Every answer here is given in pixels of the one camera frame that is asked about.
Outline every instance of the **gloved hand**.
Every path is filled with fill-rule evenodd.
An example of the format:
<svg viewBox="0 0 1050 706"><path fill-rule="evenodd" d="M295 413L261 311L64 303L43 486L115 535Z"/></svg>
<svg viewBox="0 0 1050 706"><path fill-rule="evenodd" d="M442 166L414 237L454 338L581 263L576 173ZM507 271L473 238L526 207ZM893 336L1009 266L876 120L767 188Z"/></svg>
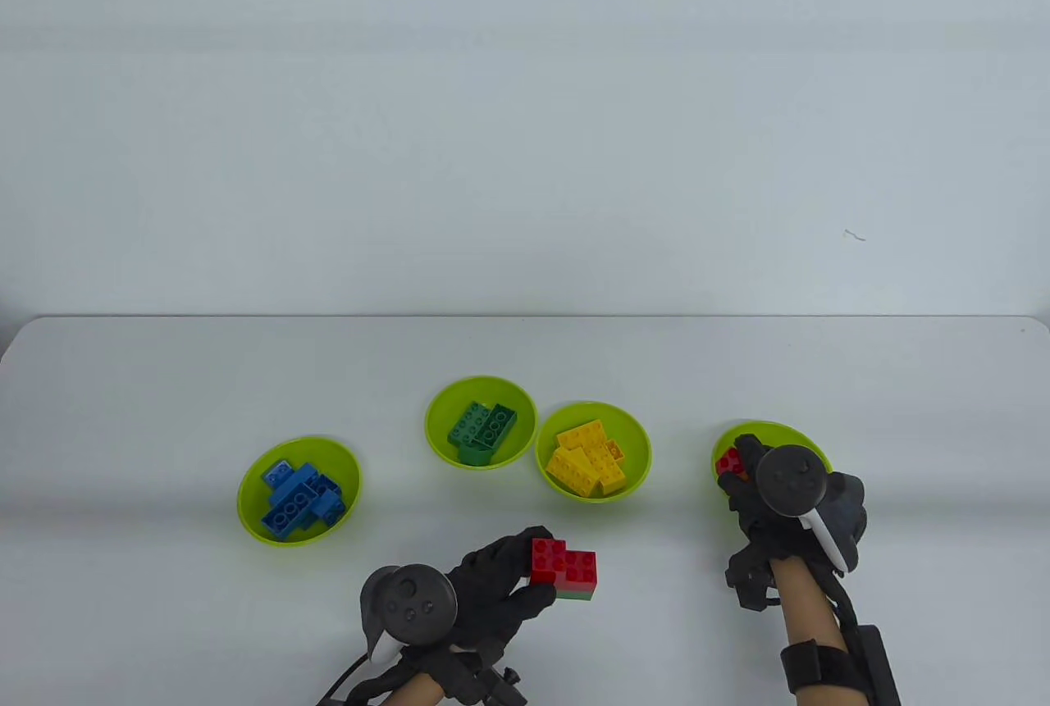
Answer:
<svg viewBox="0 0 1050 706"><path fill-rule="evenodd" d="M463 557L448 573L459 610L448 643L471 648L483 638L498 638L504 645L518 634L522 622L534 619L554 602L553 585L526 585L514 590L532 570L532 540L553 539L541 525L513 537L497 539Z"/></svg>
<svg viewBox="0 0 1050 706"><path fill-rule="evenodd" d="M718 478L718 486L729 496L729 506L737 513L740 531L748 537L746 548L733 555L726 572L730 587L737 590L743 607L761 610L766 605L778 604L779 600L766 599L766 589L775 587L769 562L773 559L791 559L797 556L806 562L814 578L825 593L838 593L834 584L836 572L816 536L802 526L798 518L784 517L774 512L758 493L755 474L758 464L770 451L756 436L747 434L735 441L744 472L750 477L742 480L732 473L723 473ZM840 492L846 475L828 475L830 495ZM860 506L852 537L860 541L867 526L867 513Z"/></svg>
<svg viewBox="0 0 1050 706"><path fill-rule="evenodd" d="M532 540L552 538L549 531L536 525L464 556L459 566L447 573L458 602L449 635L430 646L405 647L397 665L378 679L359 684L346 703L368 703L403 686L416 672L434 679L448 698L464 704L480 702L487 692L477 673L500 660L524 621L540 616L554 602L553 585L526 585L514 590L532 570Z"/></svg>

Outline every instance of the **cable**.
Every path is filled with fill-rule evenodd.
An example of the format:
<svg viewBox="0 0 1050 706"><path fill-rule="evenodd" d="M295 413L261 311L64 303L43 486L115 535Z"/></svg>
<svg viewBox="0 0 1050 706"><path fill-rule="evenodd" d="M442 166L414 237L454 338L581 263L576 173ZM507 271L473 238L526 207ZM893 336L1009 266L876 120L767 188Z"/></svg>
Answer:
<svg viewBox="0 0 1050 706"><path fill-rule="evenodd" d="M351 676L353 676L354 671L357 670L359 667L361 667L361 665L363 665L368 659L369 659L369 657L368 657L366 653L361 655L358 658L357 662L355 662L353 665L351 665L349 668L346 668L345 671L343 672L343 674L340 676L340 677L338 677L338 679L335 680L335 684L333 684L329 688L329 691L326 692L326 694L323 695L323 698L321 698L321 700L319 700L317 702L317 706L324 706L324 702L328 701L330 698L332 698L332 695L335 694L335 691L337 689L339 689L339 687L342 686L342 683L344 683L344 681L346 681Z"/></svg>

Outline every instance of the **white background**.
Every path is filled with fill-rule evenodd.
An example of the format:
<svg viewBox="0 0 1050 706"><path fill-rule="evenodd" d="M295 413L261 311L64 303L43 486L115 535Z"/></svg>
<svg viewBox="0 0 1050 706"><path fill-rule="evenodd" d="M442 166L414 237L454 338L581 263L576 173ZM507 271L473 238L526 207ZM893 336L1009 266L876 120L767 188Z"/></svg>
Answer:
<svg viewBox="0 0 1050 706"><path fill-rule="evenodd" d="M0 0L0 341L42 312L1045 316L1048 20Z"/></svg>

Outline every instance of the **bowl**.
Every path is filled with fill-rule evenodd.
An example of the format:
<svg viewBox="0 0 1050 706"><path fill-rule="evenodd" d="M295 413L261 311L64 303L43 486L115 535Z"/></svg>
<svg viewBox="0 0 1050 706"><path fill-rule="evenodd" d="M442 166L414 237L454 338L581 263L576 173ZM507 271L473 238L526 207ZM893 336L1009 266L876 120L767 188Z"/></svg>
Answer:
<svg viewBox="0 0 1050 706"><path fill-rule="evenodd" d="M506 439L496 450L487 465L466 465L465 462L460 462L459 448L448 442L448 433L456 428L456 422L471 402L480 402L488 409L500 403L518 414L513 428L510 428ZM510 465L532 447L539 421L536 402L532 402L524 389L495 375L476 375L457 380L439 392L426 410L423 429L430 449L445 462L468 471L492 471Z"/></svg>
<svg viewBox="0 0 1050 706"><path fill-rule="evenodd" d="M620 466L627 477L627 484L618 492L608 496L576 495L547 473L547 462L558 449L555 436L593 420L602 420L606 435L609 439L616 441L625 455ZM540 436L536 441L536 463L547 484L563 496L568 496L582 503L612 503L626 499L627 496L642 486L646 477L649 476L649 469L653 465L653 451L645 428L642 428L638 420L635 420L627 411L609 406L607 402L574 402L573 406L566 406L554 411L547 418L547 421L543 422Z"/></svg>
<svg viewBox="0 0 1050 706"><path fill-rule="evenodd" d="M795 428L788 428L786 424L778 424L776 421L744 421L742 424L738 424L722 433L718 442L715 443L714 450L711 452L711 475L714 477L715 483L718 482L718 460L726 456L726 452L732 449L736 439L744 433L756 435L758 440L762 441L765 447L788 447L789 443L796 443L799 447L812 449L817 453L818 458L823 461L824 468L828 470L828 473L833 471L831 460L820 450L820 447L817 447L816 443L802 433L799 433Z"/></svg>
<svg viewBox="0 0 1050 706"><path fill-rule="evenodd" d="M309 530L296 528L285 541L275 538L266 525L262 525L264 516L272 508L270 496L273 494L273 490L262 481L262 477L281 460L288 460L289 465L296 470L309 462L339 485L346 511L334 525L329 527L322 520L317 520ZM352 452L337 440L308 436L279 443L252 463L244 480L240 480L240 489L237 492L237 516L245 531L260 542L278 547L295 547L318 541L343 525L354 512L360 495L361 466L358 465L357 458L354 458Z"/></svg>

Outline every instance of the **yellow bricks in bowl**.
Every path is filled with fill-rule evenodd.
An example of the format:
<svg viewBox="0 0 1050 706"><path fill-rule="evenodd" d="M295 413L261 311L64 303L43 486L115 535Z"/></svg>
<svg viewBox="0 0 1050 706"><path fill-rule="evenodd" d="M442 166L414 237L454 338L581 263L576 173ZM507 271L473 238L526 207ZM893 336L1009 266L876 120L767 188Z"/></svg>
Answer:
<svg viewBox="0 0 1050 706"><path fill-rule="evenodd" d="M605 434L601 420L559 433L555 440L558 449L547 462L547 473L578 496L589 499L595 490L607 496L627 485L618 465L624 452Z"/></svg>

